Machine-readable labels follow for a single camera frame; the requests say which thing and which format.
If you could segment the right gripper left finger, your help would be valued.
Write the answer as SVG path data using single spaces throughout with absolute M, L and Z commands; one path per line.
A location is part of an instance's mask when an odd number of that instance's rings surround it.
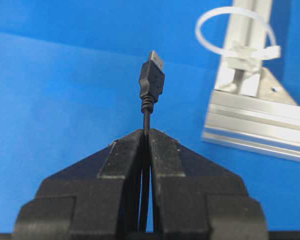
M 138 229 L 141 129 L 45 178 L 14 225 L 16 240 L 122 240 Z

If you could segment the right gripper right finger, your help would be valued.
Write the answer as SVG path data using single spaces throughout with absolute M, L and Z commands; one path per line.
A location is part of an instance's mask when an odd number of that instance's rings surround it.
M 240 176 L 149 131 L 153 229 L 164 240 L 266 240 L 262 207 Z

